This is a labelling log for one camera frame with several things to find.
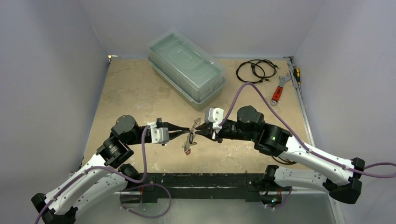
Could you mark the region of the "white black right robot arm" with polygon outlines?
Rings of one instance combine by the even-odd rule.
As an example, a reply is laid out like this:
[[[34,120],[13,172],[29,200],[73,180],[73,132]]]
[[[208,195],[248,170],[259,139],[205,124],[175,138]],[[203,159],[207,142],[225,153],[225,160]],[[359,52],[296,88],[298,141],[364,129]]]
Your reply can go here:
[[[292,160],[308,170],[297,170],[268,165],[264,176],[257,184],[266,190],[281,187],[315,189],[337,201],[355,204],[361,195],[361,175],[350,169],[364,170],[365,162],[360,158],[343,159],[311,146],[279,126],[268,124],[264,115],[252,106],[237,111],[237,120],[227,119],[220,124],[223,110],[210,108],[205,123],[195,133],[221,143],[223,139],[251,141],[261,154]]]

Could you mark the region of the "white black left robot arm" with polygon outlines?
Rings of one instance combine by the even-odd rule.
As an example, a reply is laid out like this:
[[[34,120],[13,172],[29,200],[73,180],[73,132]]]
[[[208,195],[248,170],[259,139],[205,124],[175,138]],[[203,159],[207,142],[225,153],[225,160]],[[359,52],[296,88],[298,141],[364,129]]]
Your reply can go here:
[[[189,132],[158,118],[155,122],[138,125],[131,115],[122,115],[111,128],[110,136],[97,152],[77,172],[56,189],[37,193],[31,202],[38,211],[35,223],[72,224],[77,213],[105,194],[126,189],[133,191],[148,175],[145,144],[166,145],[170,140]],[[130,145],[141,145],[143,172],[125,164],[133,154]]]

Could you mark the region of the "keys with black tag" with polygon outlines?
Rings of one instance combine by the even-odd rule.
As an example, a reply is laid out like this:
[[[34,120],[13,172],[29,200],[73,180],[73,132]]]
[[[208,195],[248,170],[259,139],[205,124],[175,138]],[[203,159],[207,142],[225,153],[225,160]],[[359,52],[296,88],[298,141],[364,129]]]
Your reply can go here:
[[[190,132],[190,133],[189,133],[188,142],[189,142],[190,144],[192,144],[192,143],[194,142],[195,136],[196,136],[196,135],[195,135],[194,132]]]

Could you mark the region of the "steel perforated key plate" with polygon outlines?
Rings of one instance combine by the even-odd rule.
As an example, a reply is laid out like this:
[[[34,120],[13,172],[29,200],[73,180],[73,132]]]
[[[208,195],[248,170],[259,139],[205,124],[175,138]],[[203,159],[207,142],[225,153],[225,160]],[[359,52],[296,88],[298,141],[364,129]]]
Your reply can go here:
[[[197,142],[195,141],[195,137],[196,137],[195,131],[196,128],[200,126],[200,124],[201,124],[201,118],[195,119],[191,129],[189,130],[186,141],[182,146],[182,148],[184,149],[184,153],[186,155],[189,155],[191,153],[191,147],[197,144]]]

